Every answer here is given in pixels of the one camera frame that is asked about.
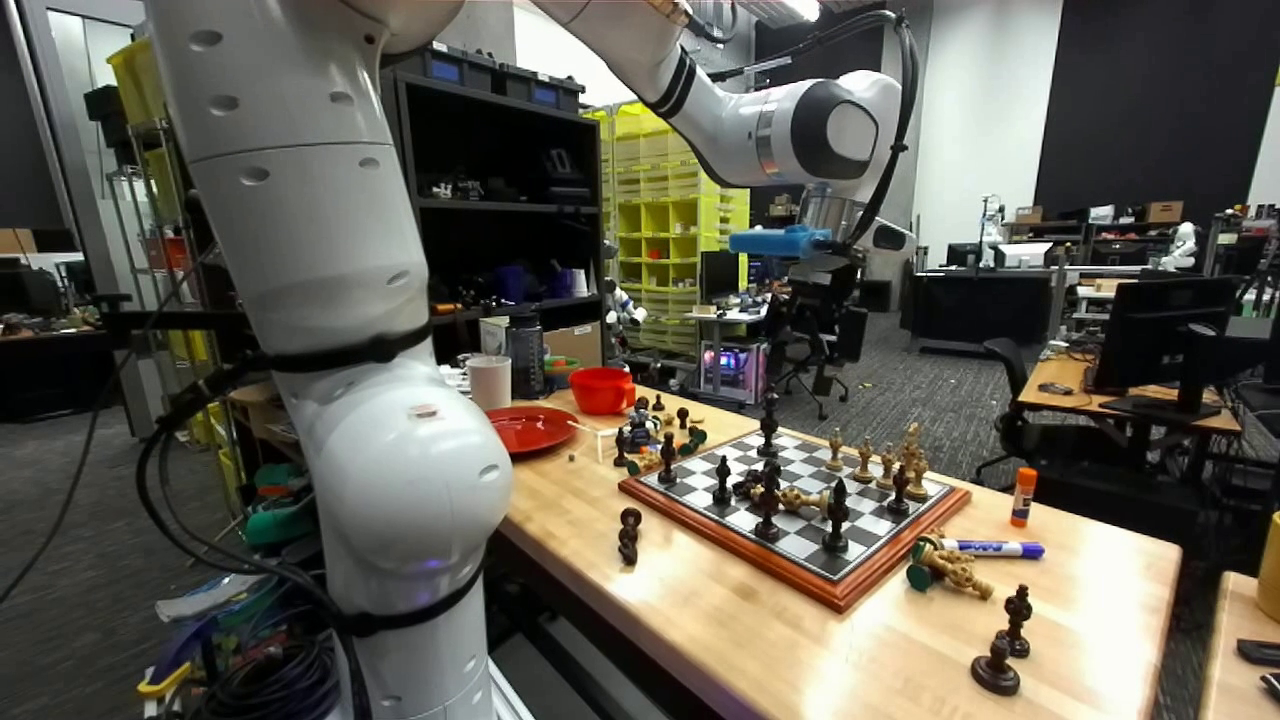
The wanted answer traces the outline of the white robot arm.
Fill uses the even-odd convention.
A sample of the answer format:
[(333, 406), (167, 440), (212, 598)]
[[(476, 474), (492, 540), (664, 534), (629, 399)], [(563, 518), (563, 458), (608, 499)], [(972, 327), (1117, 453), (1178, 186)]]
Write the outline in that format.
[(468, 0), (146, 0), (167, 115), (305, 447), (343, 642), (326, 720), (496, 720), (485, 552), (511, 506), (437, 370), (381, 65)]

